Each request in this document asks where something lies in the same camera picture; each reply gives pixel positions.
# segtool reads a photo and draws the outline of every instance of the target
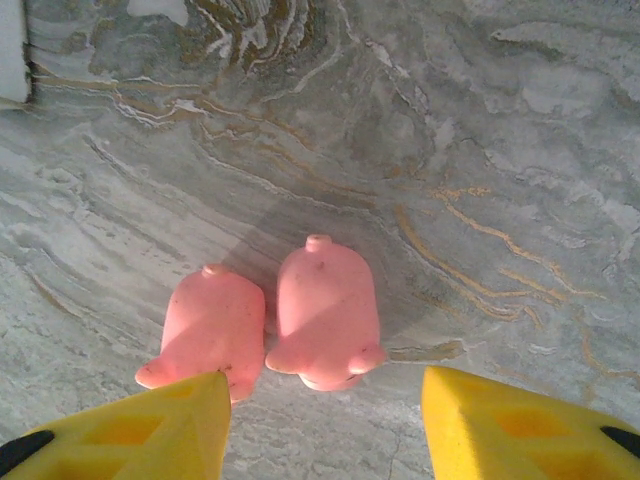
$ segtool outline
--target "yellow object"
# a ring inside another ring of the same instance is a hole
[[[206,373],[32,430],[55,438],[2,480],[216,480],[230,423],[227,379]]]
[[[436,480],[640,479],[640,459],[600,429],[638,431],[545,395],[428,367],[422,414]]]

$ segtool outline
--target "pink rubber toy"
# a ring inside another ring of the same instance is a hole
[[[264,365],[265,299],[260,287],[222,265],[185,277],[171,295],[161,353],[136,373],[157,388],[199,373],[227,376],[231,402],[244,400]]]
[[[265,363],[309,388],[352,387],[386,360],[367,262],[328,235],[310,235],[278,278],[278,344]]]

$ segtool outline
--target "toy ear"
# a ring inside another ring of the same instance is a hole
[[[349,373],[363,375],[379,367],[387,360],[387,352],[379,345],[372,345],[363,349],[349,362]]]
[[[136,372],[136,382],[145,388],[158,388],[171,383],[166,364],[156,357]]]
[[[267,354],[264,363],[269,370],[290,375],[299,373],[304,368],[304,359],[300,355],[300,349],[291,348],[287,342],[279,342]]]

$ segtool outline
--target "pink pig toy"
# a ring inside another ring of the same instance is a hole
[[[280,268],[278,337],[267,367],[298,374],[313,390],[347,389],[383,364],[367,262],[328,235],[310,235]]]
[[[227,376],[231,402],[244,400],[264,365],[262,290],[222,265],[206,265],[171,295],[161,353],[136,373],[157,388],[204,372]]]

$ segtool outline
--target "marble floor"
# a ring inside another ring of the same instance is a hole
[[[390,361],[270,371],[224,478],[425,479],[425,365],[640,427],[640,6],[28,0],[0,113],[0,441],[141,391],[205,262],[264,287],[323,232],[371,264]]]

